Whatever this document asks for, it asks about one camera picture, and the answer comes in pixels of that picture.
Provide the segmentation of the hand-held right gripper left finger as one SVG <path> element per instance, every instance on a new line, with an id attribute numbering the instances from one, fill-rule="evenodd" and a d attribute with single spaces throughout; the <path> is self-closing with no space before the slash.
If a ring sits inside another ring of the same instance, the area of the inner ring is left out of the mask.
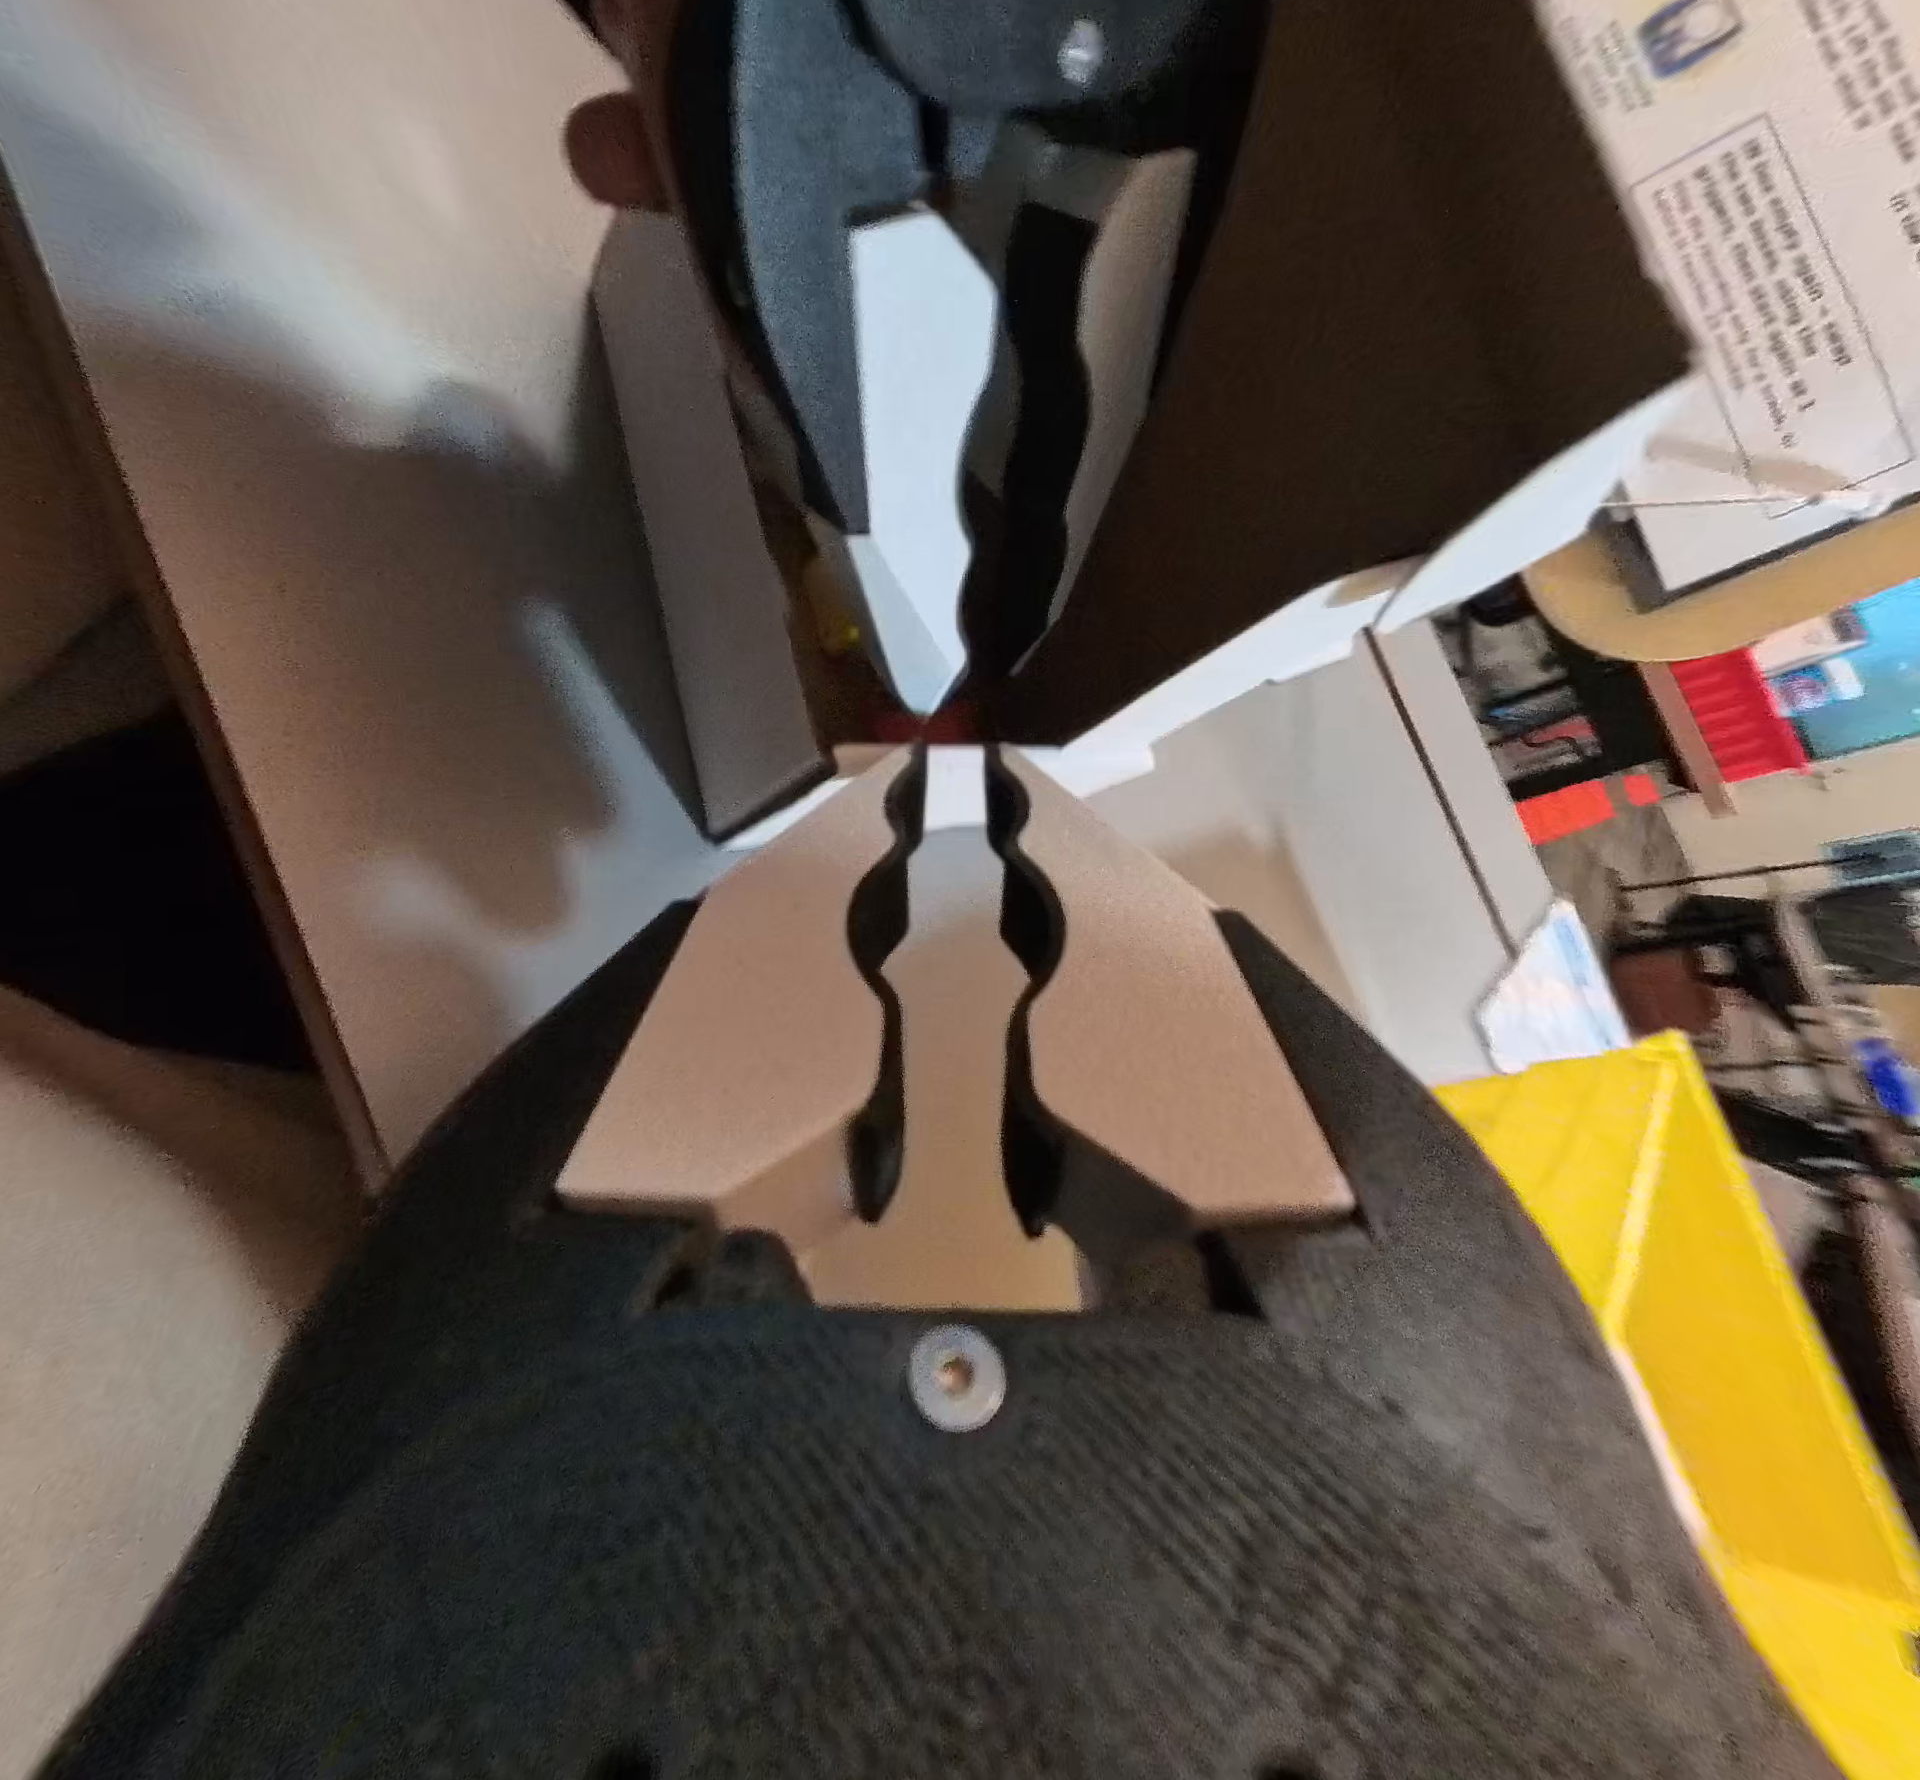
<path id="1" fill-rule="evenodd" d="M 925 750 L 898 750 L 698 900 L 556 1195 L 710 1230 L 878 1223 L 905 1171 L 905 1010 Z"/>

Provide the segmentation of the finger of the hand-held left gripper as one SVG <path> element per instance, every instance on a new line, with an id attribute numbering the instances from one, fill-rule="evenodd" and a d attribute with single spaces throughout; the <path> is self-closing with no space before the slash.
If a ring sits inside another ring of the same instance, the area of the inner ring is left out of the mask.
<path id="1" fill-rule="evenodd" d="M 845 541 L 867 635 L 905 711 L 939 711 L 971 653 L 967 448 L 996 360 L 996 287 L 935 208 L 850 233 L 869 524 Z"/>
<path id="2" fill-rule="evenodd" d="M 954 228 L 993 283 L 993 360 L 963 451 L 967 696 L 1036 656 L 1155 391 L 1195 152 L 996 135 Z"/>

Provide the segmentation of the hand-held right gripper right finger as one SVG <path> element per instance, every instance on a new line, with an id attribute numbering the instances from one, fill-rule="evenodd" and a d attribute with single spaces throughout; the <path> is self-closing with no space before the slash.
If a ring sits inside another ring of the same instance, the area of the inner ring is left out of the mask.
<path id="1" fill-rule="evenodd" d="M 1001 1177 L 1027 1239 L 1342 1224 L 1354 1188 L 1214 903 L 1013 750 L 984 751 L 1004 1037 Z"/>

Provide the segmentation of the white cardboard mailer box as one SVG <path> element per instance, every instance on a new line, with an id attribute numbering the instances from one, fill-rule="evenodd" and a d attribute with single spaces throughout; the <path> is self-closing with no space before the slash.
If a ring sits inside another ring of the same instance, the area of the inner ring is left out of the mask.
<path id="1" fill-rule="evenodd" d="M 982 742 L 1144 751 L 1338 656 L 1382 594 L 1571 534 L 1678 405 L 1647 283 L 1530 0 L 1265 0 L 1208 111 L 1155 391 Z M 780 829 L 901 737 L 845 541 L 686 212 L 625 212 L 592 312 L 706 833 Z"/>

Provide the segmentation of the yellow plastic bin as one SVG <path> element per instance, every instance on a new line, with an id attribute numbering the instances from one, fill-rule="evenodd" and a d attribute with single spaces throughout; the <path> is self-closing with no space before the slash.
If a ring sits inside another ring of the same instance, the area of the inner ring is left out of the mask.
<path id="1" fill-rule="evenodd" d="M 1623 1368 L 1682 1527 L 1843 1775 L 1915 1775 L 1915 1537 L 1677 1031 L 1439 1087 Z"/>

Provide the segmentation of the grey desk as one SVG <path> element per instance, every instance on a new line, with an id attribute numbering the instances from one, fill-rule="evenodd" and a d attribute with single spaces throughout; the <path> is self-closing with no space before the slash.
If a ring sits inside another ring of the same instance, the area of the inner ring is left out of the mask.
<path id="1" fill-rule="evenodd" d="M 723 868 L 563 146 L 616 87 L 558 0 L 5 0 L 9 317 L 374 1183 Z"/>

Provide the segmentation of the blue and white paper sheet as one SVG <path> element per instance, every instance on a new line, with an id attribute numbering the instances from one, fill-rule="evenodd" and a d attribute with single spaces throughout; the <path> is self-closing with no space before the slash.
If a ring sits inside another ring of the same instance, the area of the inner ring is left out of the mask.
<path id="1" fill-rule="evenodd" d="M 1571 900 L 1549 903 L 1473 1019 L 1497 1073 L 1600 1059 L 1635 1043 L 1600 948 Z"/>

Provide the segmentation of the wooden backing board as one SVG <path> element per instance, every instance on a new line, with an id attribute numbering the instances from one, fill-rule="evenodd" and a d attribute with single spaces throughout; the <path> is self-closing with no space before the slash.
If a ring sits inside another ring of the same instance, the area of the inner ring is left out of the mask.
<path id="1" fill-rule="evenodd" d="M 1662 594 L 1647 563 L 1624 550 L 1624 526 L 1601 520 L 1525 566 L 1530 603 L 1558 635 L 1624 665 L 1755 647 L 1912 577 L 1915 495 L 1678 594 Z"/>

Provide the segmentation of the red plastic bin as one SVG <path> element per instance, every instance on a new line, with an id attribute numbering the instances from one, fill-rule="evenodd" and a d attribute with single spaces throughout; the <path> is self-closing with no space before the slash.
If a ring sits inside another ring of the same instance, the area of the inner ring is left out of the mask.
<path id="1" fill-rule="evenodd" d="M 1810 773 L 1809 746 L 1787 713 L 1777 711 L 1748 647 L 1672 660 L 1667 675 L 1706 746 L 1720 782 L 1733 789 Z"/>

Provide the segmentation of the printed instruction sheet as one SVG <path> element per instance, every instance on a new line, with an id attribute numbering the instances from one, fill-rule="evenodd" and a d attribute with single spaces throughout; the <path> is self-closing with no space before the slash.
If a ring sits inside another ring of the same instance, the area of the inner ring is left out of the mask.
<path id="1" fill-rule="evenodd" d="M 1915 495 L 1915 0 L 1532 0 L 1694 391 L 1641 504 Z"/>

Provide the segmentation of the person's leg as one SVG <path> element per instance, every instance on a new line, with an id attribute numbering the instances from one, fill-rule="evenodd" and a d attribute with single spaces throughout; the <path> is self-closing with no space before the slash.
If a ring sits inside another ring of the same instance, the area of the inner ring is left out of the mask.
<path id="1" fill-rule="evenodd" d="M 161 1603 L 361 1209 L 314 1078 L 5 994 L 5 1775 Z"/>

